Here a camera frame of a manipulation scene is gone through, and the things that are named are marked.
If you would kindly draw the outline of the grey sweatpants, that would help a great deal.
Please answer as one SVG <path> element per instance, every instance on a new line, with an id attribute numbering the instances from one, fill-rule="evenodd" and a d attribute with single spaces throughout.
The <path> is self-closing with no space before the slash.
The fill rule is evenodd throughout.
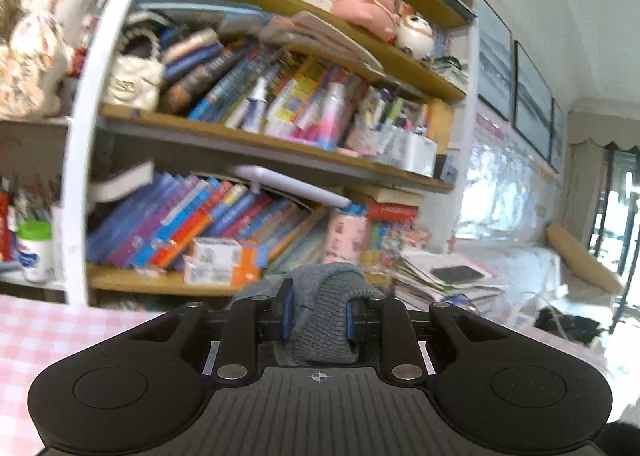
<path id="1" fill-rule="evenodd" d="M 348 263 L 299 266 L 286 277 L 293 282 L 293 324 L 288 340 L 271 343 L 276 362 L 285 366 L 356 363 L 359 349 L 347 339 L 347 303 L 384 294 L 368 284 L 358 266 Z"/>

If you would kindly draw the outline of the lower orange white box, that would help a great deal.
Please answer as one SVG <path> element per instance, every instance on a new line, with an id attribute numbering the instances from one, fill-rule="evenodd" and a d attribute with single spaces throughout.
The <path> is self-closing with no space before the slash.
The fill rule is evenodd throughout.
<path id="1" fill-rule="evenodd" d="M 183 280 L 190 286 L 242 287 L 260 280 L 262 270 L 249 265 L 211 265 L 186 257 Z"/>

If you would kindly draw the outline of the orange white box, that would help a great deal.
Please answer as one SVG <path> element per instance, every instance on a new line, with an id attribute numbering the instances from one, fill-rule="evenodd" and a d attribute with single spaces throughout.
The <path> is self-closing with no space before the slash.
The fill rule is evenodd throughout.
<path id="1" fill-rule="evenodd" d="M 262 270 L 249 265 L 211 265 L 186 257 L 183 280 L 190 286 L 242 287 L 260 280 Z"/>
<path id="2" fill-rule="evenodd" d="M 256 242 L 246 242 L 231 238 L 199 237 L 193 239 L 189 256 L 195 262 L 215 266 L 254 266 L 264 268 L 268 254 Z"/>

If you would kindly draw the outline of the stack of magazines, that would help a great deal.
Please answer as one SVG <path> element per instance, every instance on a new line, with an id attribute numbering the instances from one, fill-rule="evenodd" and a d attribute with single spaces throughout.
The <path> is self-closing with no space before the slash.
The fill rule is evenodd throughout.
<path id="1" fill-rule="evenodd" d="M 393 269 L 395 297 L 413 309 L 427 311 L 447 302 L 474 312 L 503 297 L 508 286 L 494 272 L 464 254 L 431 254 L 408 250 Z"/>

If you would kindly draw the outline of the upper orange white box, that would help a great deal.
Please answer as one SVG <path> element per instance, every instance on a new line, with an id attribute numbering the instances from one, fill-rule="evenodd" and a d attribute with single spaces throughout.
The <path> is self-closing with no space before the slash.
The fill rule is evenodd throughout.
<path id="1" fill-rule="evenodd" d="M 193 239 L 189 256 L 195 262 L 215 266 L 254 266 L 264 268 L 268 254 L 256 242 L 246 242 L 231 238 L 199 237 Z"/>

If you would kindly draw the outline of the pink cartoon tumbler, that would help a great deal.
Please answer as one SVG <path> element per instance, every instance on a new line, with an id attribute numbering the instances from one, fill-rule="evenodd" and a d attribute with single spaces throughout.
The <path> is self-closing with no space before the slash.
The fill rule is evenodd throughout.
<path id="1" fill-rule="evenodd" d="M 357 264 L 368 231 L 368 219 L 333 211 L 326 230 L 323 263 Z"/>

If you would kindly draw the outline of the black smartphone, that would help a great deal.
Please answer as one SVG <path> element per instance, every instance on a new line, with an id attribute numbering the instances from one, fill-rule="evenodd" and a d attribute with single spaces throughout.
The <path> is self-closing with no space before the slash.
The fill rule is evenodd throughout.
<path id="1" fill-rule="evenodd" d="M 431 276 L 447 285 L 469 284 L 484 280 L 485 274 L 469 265 L 445 266 L 434 268 Z"/>

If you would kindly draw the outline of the red book box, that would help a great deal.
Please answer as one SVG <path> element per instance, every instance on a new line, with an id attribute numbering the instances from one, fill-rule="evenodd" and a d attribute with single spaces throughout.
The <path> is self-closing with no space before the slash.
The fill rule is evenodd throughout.
<path id="1" fill-rule="evenodd" d="M 416 206 L 401 204 L 380 204 L 370 199 L 367 203 L 368 217 L 373 221 L 388 221 L 393 223 L 412 222 L 419 214 Z"/>

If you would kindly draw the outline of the row of colourful books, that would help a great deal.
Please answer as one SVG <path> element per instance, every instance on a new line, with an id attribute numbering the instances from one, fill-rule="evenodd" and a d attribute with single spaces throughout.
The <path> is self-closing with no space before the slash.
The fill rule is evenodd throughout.
<path id="1" fill-rule="evenodd" d="M 95 265 L 179 271 L 198 239 L 231 239 L 258 250 L 264 268 L 322 207 L 229 179 L 157 173 L 104 216 L 86 239 Z"/>

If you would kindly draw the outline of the white tablet device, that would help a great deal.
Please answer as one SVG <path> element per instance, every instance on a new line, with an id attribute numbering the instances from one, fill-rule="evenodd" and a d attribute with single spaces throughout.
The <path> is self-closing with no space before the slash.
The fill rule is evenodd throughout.
<path id="1" fill-rule="evenodd" d="M 335 208 L 346 208 L 352 201 L 342 195 L 335 194 L 324 188 L 291 178 L 273 170 L 241 164 L 231 168 L 231 173 L 237 178 L 250 182 L 253 192 L 259 192 L 264 187 L 281 193 L 305 198 L 311 202 Z"/>

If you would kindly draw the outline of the white pen holder box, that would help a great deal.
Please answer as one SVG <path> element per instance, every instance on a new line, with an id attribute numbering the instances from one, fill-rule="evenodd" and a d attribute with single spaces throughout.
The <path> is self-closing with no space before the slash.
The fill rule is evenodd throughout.
<path id="1" fill-rule="evenodd" d="M 437 143 L 422 134 L 397 130 L 384 153 L 386 164 L 431 178 L 437 158 Z"/>

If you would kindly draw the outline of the pink checkered table mat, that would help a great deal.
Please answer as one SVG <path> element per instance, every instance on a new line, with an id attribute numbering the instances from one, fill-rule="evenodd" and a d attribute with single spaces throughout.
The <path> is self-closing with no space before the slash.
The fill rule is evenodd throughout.
<path id="1" fill-rule="evenodd" d="M 42 450 L 26 401 L 30 385 L 43 369 L 156 316 L 2 296 L 1 453 L 35 455 Z"/>

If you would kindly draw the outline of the wooden bookshelf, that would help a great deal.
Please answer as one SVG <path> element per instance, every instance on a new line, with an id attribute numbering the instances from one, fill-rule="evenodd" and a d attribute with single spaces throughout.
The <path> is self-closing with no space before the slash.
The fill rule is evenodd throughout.
<path id="1" fill-rule="evenodd" d="M 256 164 L 323 187 L 356 182 L 447 194 L 452 184 L 386 164 L 397 130 L 448 145 L 465 82 L 434 58 L 415 60 L 330 13 L 333 0 L 107 0 L 79 78 L 66 135 L 62 188 L 65 297 L 95 289 L 186 294 L 179 271 L 95 265 L 88 234 L 157 173 L 237 178 Z M 396 0 L 436 38 L 470 28 L 461 0 Z M 101 102 L 120 37 L 160 39 L 165 66 L 154 110 Z"/>

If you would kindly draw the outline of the white green-lid jar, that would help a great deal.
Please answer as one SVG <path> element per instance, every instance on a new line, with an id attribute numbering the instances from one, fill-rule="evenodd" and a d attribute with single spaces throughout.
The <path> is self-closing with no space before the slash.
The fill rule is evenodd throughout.
<path id="1" fill-rule="evenodd" d="M 18 260 L 29 283 L 47 283 L 53 270 L 52 225 L 46 221 L 24 221 L 17 231 Z"/>

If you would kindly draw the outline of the white quilted handbag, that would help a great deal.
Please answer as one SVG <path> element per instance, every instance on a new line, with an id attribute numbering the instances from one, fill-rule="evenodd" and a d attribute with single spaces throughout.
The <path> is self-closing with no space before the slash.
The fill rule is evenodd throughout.
<path id="1" fill-rule="evenodd" d="M 149 42 L 149 56 L 125 54 L 126 46 L 139 38 Z M 154 110 L 160 97 L 164 71 L 165 66 L 160 62 L 160 39 L 157 35 L 148 28 L 129 29 L 117 43 L 101 102 L 140 110 Z"/>

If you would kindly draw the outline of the white round owl figurine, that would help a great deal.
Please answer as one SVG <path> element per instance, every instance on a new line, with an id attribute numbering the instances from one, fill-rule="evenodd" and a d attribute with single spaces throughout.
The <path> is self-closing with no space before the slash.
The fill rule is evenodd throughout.
<path id="1" fill-rule="evenodd" d="M 434 32 L 420 15 L 402 16 L 397 21 L 395 46 L 415 60 L 428 60 L 434 50 Z"/>

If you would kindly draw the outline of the pink pig plush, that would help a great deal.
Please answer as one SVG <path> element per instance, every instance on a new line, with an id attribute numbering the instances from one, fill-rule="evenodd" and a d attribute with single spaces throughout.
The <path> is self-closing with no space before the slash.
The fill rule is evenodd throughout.
<path id="1" fill-rule="evenodd" d="M 333 0 L 330 13 L 386 43 L 396 36 L 396 0 Z"/>

